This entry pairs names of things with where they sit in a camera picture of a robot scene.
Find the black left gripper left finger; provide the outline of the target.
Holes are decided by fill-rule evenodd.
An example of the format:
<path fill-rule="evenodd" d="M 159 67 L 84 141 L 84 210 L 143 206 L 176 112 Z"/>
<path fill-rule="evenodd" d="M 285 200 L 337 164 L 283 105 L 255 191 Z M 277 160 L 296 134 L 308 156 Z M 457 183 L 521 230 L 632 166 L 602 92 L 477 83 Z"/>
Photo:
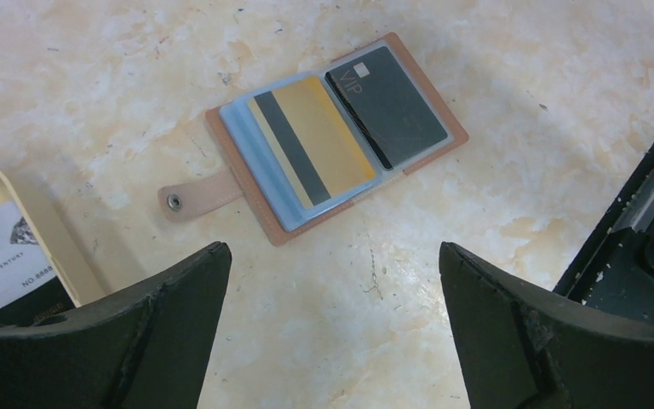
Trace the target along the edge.
<path fill-rule="evenodd" d="M 215 242 L 34 325 L 0 327 L 0 408 L 194 408 L 227 293 Z"/>

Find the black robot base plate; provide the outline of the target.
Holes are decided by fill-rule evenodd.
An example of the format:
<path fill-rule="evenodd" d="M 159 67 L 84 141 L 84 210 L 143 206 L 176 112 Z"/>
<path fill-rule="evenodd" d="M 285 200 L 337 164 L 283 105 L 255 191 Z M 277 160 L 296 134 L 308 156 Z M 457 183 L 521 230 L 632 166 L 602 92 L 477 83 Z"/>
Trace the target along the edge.
<path fill-rule="evenodd" d="M 584 307 L 654 325 L 654 142 L 554 292 Z"/>

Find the gold VIP credit card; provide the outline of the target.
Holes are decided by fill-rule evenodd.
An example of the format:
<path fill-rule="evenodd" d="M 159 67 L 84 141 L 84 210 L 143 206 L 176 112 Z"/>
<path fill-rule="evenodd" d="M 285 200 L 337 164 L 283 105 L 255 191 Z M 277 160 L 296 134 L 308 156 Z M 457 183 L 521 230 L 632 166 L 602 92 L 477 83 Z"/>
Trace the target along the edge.
<path fill-rule="evenodd" d="M 376 171 L 316 76 L 246 100 L 300 207 L 312 210 L 376 177 Z"/>

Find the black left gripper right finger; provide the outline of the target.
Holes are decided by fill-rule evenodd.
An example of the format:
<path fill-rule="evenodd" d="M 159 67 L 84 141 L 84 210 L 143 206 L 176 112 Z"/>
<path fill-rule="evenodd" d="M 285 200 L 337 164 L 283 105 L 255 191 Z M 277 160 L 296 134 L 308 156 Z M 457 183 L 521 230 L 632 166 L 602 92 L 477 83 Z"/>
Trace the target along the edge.
<path fill-rule="evenodd" d="M 473 408 L 654 408 L 654 325 L 585 307 L 444 242 L 439 273 Z"/>

